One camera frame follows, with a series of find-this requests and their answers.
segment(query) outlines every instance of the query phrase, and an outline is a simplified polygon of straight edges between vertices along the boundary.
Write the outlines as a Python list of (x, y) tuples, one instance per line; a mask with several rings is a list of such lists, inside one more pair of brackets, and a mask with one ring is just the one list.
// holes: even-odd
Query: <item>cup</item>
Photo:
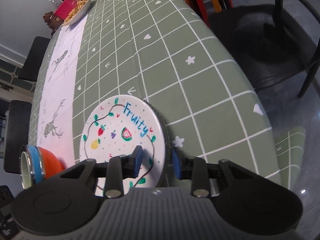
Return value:
[(64, 165), (50, 151), (41, 147), (23, 145), (20, 157), (22, 187), (27, 189), (63, 171)]

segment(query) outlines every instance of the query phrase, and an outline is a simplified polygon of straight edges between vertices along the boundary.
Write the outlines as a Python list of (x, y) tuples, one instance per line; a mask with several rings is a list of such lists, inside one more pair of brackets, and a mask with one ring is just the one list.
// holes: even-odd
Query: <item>white plate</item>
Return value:
[(66, 26), (73, 25), (73, 24), (77, 23), (78, 21), (80, 21), (81, 18), (90, 9), (91, 2), (92, 2), (92, 0), (88, 0), (86, 2), (86, 4), (80, 9), (80, 11), (78, 11), (78, 13), (71, 19), (71, 21), (66, 24)]
[[(129, 95), (114, 96), (100, 103), (85, 123), (80, 141), (80, 161), (94, 158), (97, 163), (108, 162), (111, 157), (131, 154), (137, 145), (143, 149), (142, 165), (136, 179), (123, 180), (125, 194), (134, 185), (157, 185), (165, 161), (164, 135), (148, 104)], [(100, 188), (104, 183), (105, 179), (99, 178)], [(96, 195), (102, 196), (98, 187)]]

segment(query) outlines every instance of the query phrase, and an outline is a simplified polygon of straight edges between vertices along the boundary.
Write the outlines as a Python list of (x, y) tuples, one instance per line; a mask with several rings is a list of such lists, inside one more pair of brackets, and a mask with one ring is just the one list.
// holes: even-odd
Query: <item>dining table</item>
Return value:
[[(31, 110), (30, 145), (70, 167), (86, 120), (105, 99), (133, 95), (162, 117), (169, 143), (208, 163), (228, 159), (281, 184), (270, 122), (243, 71), (183, 0), (92, 0), (53, 35)], [(163, 186), (182, 185), (166, 167)]]

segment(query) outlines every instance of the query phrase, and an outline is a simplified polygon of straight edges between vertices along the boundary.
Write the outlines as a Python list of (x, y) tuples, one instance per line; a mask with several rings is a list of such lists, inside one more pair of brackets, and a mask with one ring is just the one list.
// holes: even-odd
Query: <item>watermelon drawing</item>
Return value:
[(121, 137), (122, 137), (122, 139), (123, 140), (125, 140), (125, 141), (130, 141), (130, 140), (132, 140), (132, 135), (131, 135), (131, 133), (129, 132), (129, 130), (127, 129), (127, 128), (123, 128), (122, 129), (122, 131), (121, 131)]

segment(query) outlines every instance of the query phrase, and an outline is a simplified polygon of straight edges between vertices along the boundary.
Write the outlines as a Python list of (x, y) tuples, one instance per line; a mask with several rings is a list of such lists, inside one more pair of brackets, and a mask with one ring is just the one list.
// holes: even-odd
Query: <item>gray ribbed panel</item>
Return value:
[(277, 236), (253, 236), (223, 221), (208, 199), (189, 195), (188, 188), (133, 188), (120, 199), (108, 199), (84, 227), (60, 236), (34, 236), (26, 232), (14, 240), (294, 240), (293, 231)]

